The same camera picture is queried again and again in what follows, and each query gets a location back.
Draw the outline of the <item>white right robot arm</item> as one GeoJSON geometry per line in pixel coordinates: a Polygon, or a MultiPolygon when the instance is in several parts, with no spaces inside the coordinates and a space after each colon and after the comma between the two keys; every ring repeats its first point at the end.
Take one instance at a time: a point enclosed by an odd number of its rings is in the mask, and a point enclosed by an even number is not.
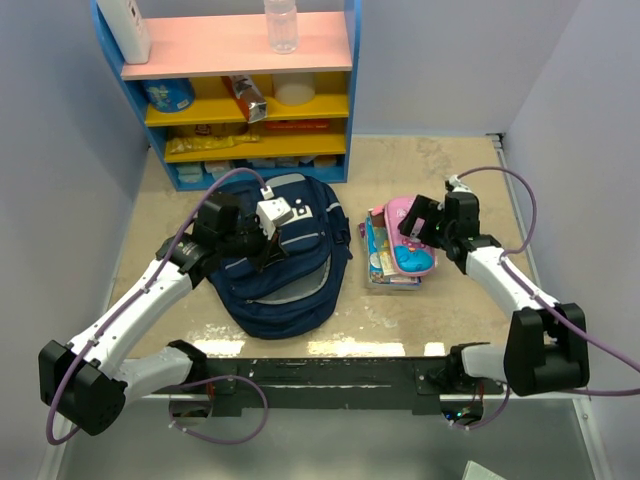
{"type": "Polygon", "coordinates": [[[507,258],[497,239],[480,231],[479,200],[449,192],[443,201],[418,195],[399,224],[403,235],[440,249],[480,285],[509,319],[504,346],[471,343],[452,348],[448,386],[469,392],[481,378],[506,383],[519,396],[584,387],[590,379],[586,320],[575,303],[540,291],[507,258]]]}

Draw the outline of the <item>navy blue student backpack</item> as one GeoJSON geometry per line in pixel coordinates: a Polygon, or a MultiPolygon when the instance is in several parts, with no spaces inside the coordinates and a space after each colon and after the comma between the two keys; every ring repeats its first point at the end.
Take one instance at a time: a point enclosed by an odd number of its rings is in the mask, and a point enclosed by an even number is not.
{"type": "Polygon", "coordinates": [[[350,226],[326,183],[300,173],[268,179],[297,217],[282,227],[284,257],[257,271],[224,259],[208,276],[232,319],[249,336],[276,340],[309,332],[333,314],[350,252],[350,226]]]}

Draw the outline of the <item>pink cartoon pencil case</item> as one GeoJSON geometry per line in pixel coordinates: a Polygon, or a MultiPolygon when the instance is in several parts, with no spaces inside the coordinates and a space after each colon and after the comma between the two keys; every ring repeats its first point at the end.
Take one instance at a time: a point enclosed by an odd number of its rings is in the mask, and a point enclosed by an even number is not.
{"type": "Polygon", "coordinates": [[[418,218],[408,236],[400,232],[400,223],[409,213],[413,202],[414,197],[409,196],[391,199],[384,206],[384,221],[395,270],[405,276],[423,277],[437,266],[434,249],[418,240],[424,220],[418,218]]]}

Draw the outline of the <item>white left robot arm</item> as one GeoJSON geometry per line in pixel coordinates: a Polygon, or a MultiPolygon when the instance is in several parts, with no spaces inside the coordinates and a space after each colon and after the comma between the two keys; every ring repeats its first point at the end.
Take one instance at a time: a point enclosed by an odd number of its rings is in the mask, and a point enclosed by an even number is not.
{"type": "Polygon", "coordinates": [[[204,352],[183,340],[139,359],[127,356],[175,303],[191,293],[222,261],[246,259],[262,267],[280,251],[280,234],[295,211],[264,187],[256,206],[244,211],[236,195],[213,192],[201,199],[177,233],[157,251],[142,277],[99,320],[65,344],[47,343],[38,355],[40,396],[49,412],[95,436],[124,407],[166,387],[196,392],[206,383],[204,352]]]}

